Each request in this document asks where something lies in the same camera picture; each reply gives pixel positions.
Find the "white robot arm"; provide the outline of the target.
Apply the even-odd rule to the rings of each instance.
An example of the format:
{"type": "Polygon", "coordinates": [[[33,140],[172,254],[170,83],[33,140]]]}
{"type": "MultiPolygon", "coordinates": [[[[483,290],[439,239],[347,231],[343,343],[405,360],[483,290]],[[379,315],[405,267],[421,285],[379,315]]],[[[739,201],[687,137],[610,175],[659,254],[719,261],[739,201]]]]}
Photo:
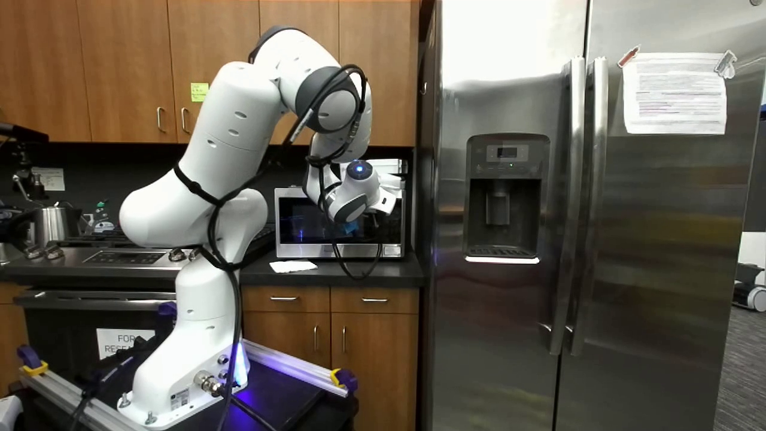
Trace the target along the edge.
{"type": "Polygon", "coordinates": [[[356,65],[338,61],[295,25],[264,34],[246,60],[223,65],[180,162],[121,206],[135,243],[198,252],[176,277],[172,332],[118,403],[140,425],[167,431],[246,386],[237,285],[268,219],[252,179],[288,112],[314,132],[305,193],[329,219],[347,225],[395,206],[365,160],[371,83],[356,65]]]}

